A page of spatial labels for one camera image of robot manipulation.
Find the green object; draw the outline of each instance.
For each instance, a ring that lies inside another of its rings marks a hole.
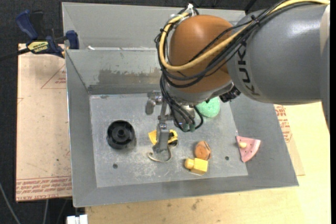
[[[218,97],[212,98],[209,102],[203,102],[198,104],[198,111],[205,117],[213,118],[218,115],[221,104]]]

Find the wire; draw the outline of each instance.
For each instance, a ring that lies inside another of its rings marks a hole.
[[[49,200],[46,201],[46,207],[44,209],[44,216],[43,216],[43,222],[42,224],[46,224],[47,221],[47,213],[48,213],[48,206],[49,206]]]
[[[319,3],[319,4],[324,4],[324,5],[328,5],[330,3],[329,0],[286,0],[284,2],[281,2],[281,4],[278,4],[274,9],[269,11],[269,14],[282,9],[286,6],[290,6],[293,5],[295,3],[304,3],[304,2],[314,2],[314,3]],[[159,44],[159,59],[161,64],[163,65],[163,67],[167,70],[171,70],[171,71],[182,71],[188,68],[191,68],[193,66],[195,66],[196,64],[204,61],[207,57],[217,53],[219,50],[224,49],[230,42],[234,42],[235,38],[238,37],[240,34],[242,34],[243,32],[248,30],[248,27],[250,24],[248,24],[247,26],[243,27],[240,31],[236,32],[235,34],[233,34],[232,36],[228,37],[227,39],[225,39],[224,41],[220,42],[218,45],[216,45],[214,48],[210,49],[209,51],[205,52],[204,54],[202,54],[201,56],[197,57],[196,59],[181,65],[181,66],[172,66],[170,64],[168,64],[165,59],[164,59],[164,53],[163,53],[163,43],[164,40],[166,38],[166,33],[167,31],[170,29],[170,23],[175,23],[178,21],[178,18],[173,18],[164,28],[164,32],[161,35],[160,38],[160,44]]]
[[[64,211],[64,209],[65,209],[65,205],[67,205],[67,202],[68,202],[68,199],[65,200],[65,202],[64,202],[64,204],[63,204],[63,206],[62,206],[62,208],[61,208],[61,211],[60,211],[59,214],[58,214],[56,224],[59,224],[59,222],[60,222],[60,220],[61,220],[61,218],[62,218],[63,211]]]
[[[0,182],[0,190],[1,190],[2,196],[3,196],[4,199],[5,199],[6,205],[7,205],[7,207],[9,208],[9,210],[11,211],[12,216],[13,216],[13,218],[15,219],[16,223],[17,223],[17,224],[21,224],[21,222],[20,222],[19,219],[17,218],[16,214],[14,213],[14,210],[13,210],[12,206],[10,205],[10,203],[9,203],[9,201],[8,201],[8,199],[7,199],[7,196],[6,196],[6,194],[5,194],[5,191],[4,191],[4,189],[2,188],[1,182]]]

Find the black cylindrical object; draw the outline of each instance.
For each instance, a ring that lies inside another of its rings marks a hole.
[[[134,128],[127,121],[115,121],[107,130],[107,142],[117,150],[131,148],[134,144]]]

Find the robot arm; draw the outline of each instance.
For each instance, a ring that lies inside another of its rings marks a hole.
[[[327,108],[329,29],[329,0],[283,0],[236,26],[190,8],[180,12],[156,38],[163,100],[175,125],[192,118],[187,108],[240,92],[260,102],[322,101]]]

